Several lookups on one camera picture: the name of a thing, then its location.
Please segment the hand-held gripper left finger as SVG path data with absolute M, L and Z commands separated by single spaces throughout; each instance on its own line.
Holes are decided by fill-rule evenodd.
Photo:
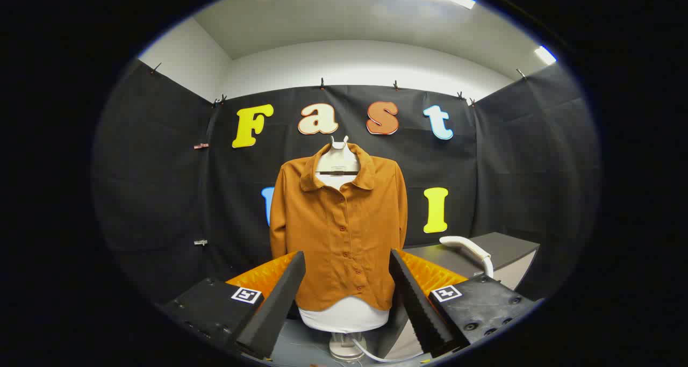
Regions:
M 216 348 L 269 359 L 305 272 L 305 255 L 292 252 L 233 279 L 202 279 L 158 308 Z

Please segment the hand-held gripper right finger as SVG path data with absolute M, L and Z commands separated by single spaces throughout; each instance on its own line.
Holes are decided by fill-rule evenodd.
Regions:
M 538 302 L 485 274 L 464 277 L 402 250 L 389 273 L 424 353 L 439 357 L 497 335 Z

